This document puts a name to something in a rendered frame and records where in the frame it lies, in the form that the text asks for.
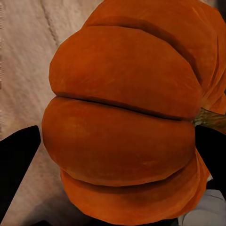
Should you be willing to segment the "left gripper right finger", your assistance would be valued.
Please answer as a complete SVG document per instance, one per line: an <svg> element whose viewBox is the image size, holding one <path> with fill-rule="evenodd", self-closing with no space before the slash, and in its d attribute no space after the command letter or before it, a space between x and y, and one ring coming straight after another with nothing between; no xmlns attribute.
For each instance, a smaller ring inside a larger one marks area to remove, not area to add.
<svg viewBox="0 0 226 226"><path fill-rule="evenodd" d="M226 200L226 136L217 130L197 125L195 146Z"/></svg>

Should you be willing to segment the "pumpkin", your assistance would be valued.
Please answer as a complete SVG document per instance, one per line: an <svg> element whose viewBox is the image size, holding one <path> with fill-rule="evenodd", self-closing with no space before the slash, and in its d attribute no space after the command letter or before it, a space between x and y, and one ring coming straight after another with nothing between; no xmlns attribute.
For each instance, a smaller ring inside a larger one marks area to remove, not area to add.
<svg viewBox="0 0 226 226"><path fill-rule="evenodd" d="M104 0L58 48L41 122L70 201L138 226L194 210L210 172L195 127L226 136L226 23L200 0Z"/></svg>

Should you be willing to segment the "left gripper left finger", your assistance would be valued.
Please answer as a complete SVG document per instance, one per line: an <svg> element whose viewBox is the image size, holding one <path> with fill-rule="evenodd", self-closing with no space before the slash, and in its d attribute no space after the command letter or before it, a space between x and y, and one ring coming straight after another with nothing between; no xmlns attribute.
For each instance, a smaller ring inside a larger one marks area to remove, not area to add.
<svg viewBox="0 0 226 226"><path fill-rule="evenodd" d="M41 143L37 125L0 142L0 224Z"/></svg>

